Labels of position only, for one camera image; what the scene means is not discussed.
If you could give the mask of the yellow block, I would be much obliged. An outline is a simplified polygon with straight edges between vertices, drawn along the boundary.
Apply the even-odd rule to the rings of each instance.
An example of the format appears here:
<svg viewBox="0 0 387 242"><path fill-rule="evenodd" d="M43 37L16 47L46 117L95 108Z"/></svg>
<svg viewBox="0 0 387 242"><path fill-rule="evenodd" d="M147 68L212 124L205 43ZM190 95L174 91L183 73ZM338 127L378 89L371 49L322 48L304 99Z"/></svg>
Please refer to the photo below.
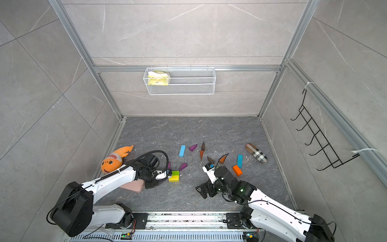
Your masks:
<svg viewBox="0 0 387 242"><path fill-rule="evenodd" d="M169 182L171 183L175 183L175 182L179 182L179 175L173 175L171 178L168 179Z"/></svg>

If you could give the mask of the light blue long block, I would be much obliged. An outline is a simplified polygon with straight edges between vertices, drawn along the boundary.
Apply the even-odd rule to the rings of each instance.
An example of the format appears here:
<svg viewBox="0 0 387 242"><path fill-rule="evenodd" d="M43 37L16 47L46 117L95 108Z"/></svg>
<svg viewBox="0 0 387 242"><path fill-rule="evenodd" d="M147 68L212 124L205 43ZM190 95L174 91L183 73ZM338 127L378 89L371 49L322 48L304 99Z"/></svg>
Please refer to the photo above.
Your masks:
<svg viewBox="0 0 387 242"><path fill-rule="evenodd" d="M179 155L178 155L179 157L184 157L185 149L186 149L186 146L181 145Z"/></svg>

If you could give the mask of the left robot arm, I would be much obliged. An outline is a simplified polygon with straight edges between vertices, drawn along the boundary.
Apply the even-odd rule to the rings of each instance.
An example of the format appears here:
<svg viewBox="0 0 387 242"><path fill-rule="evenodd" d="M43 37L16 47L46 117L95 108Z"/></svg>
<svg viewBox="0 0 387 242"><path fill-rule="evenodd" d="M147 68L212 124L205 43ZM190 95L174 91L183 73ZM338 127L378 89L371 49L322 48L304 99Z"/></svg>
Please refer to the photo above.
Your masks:
<svg viewBox="0 0 387 242"><path fill-rule="evenodd" d="M46 220L59 226L68 236L75 237L84 230L97 225L111 225L128 228L134 225L132 210L123 203L97 206L96 203L113 190L133 182L143 180L146 189L158 186L171 176L168 155L162 170L158 169L160 160L157 150L147 152L129 164L100 178L79 184L73 181L67 184L54 207L48 212Z"/></svg>

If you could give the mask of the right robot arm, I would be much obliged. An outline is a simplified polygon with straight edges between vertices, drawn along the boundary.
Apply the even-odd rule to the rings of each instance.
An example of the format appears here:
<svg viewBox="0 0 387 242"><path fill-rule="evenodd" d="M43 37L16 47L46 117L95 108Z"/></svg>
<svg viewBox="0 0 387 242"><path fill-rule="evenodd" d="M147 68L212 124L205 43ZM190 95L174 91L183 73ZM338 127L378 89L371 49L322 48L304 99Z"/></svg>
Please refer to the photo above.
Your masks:
<svg viewBox="0 0 387 242"><path fill-rule="evenodd" d="M275 201L254 185L237 178L224 166L208 163L203 167L208 181L196 191L206 199L221 194L227 202L243 206L239 225L261 228L288 242L333 242L334 232L320 216L310 217Z"/></svg>

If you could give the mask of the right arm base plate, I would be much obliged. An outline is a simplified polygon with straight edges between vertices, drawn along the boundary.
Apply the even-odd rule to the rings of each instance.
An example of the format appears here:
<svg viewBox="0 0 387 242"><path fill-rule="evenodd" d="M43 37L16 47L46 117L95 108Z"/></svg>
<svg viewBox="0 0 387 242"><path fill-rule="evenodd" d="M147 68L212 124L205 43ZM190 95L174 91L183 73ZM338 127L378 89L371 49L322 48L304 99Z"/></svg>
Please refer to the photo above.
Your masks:
<svg viewBox="0 0 387 242"><path fill-rule="evenodd" d="M226 213L224 222L228 229L253 229L256 228L240 213Z"/></svg>

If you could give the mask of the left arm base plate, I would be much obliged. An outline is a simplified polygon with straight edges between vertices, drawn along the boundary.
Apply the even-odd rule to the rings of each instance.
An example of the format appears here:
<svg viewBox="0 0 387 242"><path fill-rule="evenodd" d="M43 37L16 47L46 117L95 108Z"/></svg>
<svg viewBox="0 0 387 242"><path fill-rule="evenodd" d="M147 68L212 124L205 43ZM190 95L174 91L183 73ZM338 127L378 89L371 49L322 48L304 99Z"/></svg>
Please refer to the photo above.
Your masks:
<svg viewBox="0 0 387 242"><path fill-rule="evenodd" d="M113 224L108 223L105 225L106 229L145 229L148 213L131 213L130 215L123 218L119 223Z"/></svg>

